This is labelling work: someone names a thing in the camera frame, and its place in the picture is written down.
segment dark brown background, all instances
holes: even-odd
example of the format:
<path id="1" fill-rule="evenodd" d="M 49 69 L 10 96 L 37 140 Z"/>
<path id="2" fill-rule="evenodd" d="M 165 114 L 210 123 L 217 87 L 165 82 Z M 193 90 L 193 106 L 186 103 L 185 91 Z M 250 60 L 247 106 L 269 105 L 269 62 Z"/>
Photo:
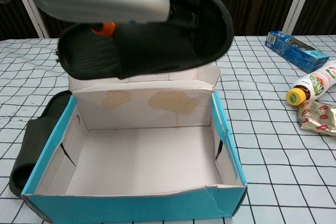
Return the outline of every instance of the dark brown background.
<path id="1" fill-rule="evenodd" d="M 292 0 L 222 0 L 229 9 L 235 35 L 265 35 L 284 26 Z M 41 11 L 52 38 L 71 23 L 50 17 Z M 336 0 L 306 0 L 294 29 L 296 35 L 336 34 Z M 0 40 L 36 38 L 37 33 L 21 0 L 0 5 Z"/>

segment shoebox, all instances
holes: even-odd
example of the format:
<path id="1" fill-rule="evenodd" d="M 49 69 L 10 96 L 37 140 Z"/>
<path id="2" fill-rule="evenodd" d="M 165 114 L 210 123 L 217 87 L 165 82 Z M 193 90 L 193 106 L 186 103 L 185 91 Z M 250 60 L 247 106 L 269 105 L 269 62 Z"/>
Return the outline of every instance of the shoebox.
<path id="1" fill-rule="evenodd" d="M 230 217 L 247 183 L 214 86 L 219 69 L 69 77 L 73 96 L 23 190 L 50 223 Z"/>
<path id="2" fill-rule="evenodd" d="M 270 31 L 265 46 L 307 73 L 319 69 L 329 56 L 281 31 Z"/>

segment yellow bottle cap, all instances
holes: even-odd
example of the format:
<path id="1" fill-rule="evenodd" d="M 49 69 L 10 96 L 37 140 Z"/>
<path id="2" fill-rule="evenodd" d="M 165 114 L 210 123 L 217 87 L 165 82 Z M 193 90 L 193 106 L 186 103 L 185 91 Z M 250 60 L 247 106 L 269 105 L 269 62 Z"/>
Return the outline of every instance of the yellow bottle cap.
<path id="1" fill-rule="evenodd" d="M 306 94 L 302 89 L 293 88 L 287 92 L 286 100 L 291 105 L 300 105 L 306 100 Z"/>

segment box flap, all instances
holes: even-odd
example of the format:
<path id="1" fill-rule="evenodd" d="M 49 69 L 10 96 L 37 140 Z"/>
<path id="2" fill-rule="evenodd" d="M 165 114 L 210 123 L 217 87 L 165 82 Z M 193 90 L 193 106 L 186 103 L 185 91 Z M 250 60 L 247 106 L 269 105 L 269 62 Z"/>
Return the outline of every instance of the box flap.
<path id="1" fill-rule="evenodd" d="M 216 85 L 220 72 L 219 67 L 215 65 L 205 65 L 180 72 L 142 75 L 123 80 L 77 80 L 69 76 L 69 86 L 72 92 L 172 87 L 210 90 Z"/>

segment stain on cardboard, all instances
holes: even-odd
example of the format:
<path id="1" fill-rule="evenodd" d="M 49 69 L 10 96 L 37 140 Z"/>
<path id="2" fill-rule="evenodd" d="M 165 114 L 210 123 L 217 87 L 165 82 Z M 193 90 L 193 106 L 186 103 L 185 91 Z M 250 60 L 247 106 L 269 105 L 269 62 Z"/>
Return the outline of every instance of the stain on cardboard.
<path id="1" fill-rule="evenodd" d="M 156 93 L 148 101 L 148 104 L 153 109 L 174 112 L 176 114 L 176 126 L 179 126 L 179 115 L 191 115 L 199 102 L 199 99 L 189 98 L 184 92 L 162 91 Z"/>
<path id="2" fill-rule="evenodd" d="M 106 110 L 112 111 L 120 105 L 129 102 L 131 99 L 131 92 L 108 91 L 107 97 L 102 100 L 102 105 Z"/>

